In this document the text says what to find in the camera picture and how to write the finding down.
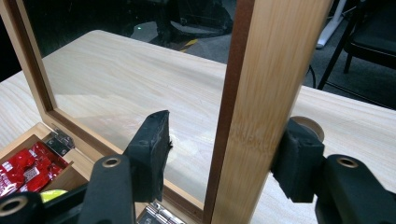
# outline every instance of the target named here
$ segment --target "bamboo frame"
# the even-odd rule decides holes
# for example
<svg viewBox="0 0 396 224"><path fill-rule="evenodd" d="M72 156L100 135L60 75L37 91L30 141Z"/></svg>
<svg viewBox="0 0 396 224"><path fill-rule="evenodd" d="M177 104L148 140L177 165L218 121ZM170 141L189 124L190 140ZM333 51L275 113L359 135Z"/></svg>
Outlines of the bamboo frame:
<svg viewBox="0 0 396 224"><path fill-rule="evenodd" d="M0 10L42 119L69 130L93 160L120 152L54 109L20 4L1 0ZM197 222L250 221L330 4L331 0L237 2L204 207L169 184L165 200Z"/></svg>

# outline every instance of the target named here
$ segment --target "wooden post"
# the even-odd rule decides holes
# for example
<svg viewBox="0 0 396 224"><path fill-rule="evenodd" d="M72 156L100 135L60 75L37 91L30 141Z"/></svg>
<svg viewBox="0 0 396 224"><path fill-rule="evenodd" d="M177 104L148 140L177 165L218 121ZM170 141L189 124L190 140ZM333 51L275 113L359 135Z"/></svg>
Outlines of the wooden post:
<svg viewBox="0 0 396 224"><path fill-rule="evenodd" d="M255 1L212 223L249 223L330 3Z"/></svg>

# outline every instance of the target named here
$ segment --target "glass panel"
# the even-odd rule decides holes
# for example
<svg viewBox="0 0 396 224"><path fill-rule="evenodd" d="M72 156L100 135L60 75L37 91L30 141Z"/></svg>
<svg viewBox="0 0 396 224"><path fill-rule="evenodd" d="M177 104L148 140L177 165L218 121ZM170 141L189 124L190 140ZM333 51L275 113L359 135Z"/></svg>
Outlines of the glass panel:
<svg viewBox="0 0 396 224"><path fill-rule="evenodd" d="M169 110L165 178L203 202L236 0L23 2L56 105L121 149Z"/></svg>
<svg viewBox="0 0 396 224"><path fill-rule="evenodd" d="M269 174L250 223L314 224L318 221L315 216L315 203L293 203L286 198L272 174Z"/></svg>

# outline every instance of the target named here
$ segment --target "clamp jaw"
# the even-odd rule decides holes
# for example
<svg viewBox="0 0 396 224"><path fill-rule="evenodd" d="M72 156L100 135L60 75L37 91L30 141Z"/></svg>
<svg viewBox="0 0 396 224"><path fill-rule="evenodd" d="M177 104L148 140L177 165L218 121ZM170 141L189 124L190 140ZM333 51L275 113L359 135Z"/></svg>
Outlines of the clamp jaw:
<svg viewBox="0 0 396 224"><path fill-rule="evenodd" d="M324 145L290 120L272 172L294 203L318 196L319 224L396 223L396 197L385 190L363 162L344 155L323 157Z"/></svg>

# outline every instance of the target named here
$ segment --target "metal hinge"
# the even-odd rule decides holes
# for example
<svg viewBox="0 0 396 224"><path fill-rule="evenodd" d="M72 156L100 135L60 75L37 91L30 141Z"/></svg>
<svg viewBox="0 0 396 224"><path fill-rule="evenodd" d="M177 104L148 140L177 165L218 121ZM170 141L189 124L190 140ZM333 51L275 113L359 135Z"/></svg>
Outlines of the metal hinge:
<svg viewBox="0 0 396 224"><path fill-rule="evenodd" d="M47 146L60 156L64 156L70 149L75 148L73 138L64 133L59 128L51 132L51 139L47 141Z"/></svg>
<svg viewBox="0 0 396 224"><path fill-rule="evenodd" d="M151 203L137 220L138 224L185 224L158 203Z"/></svg>

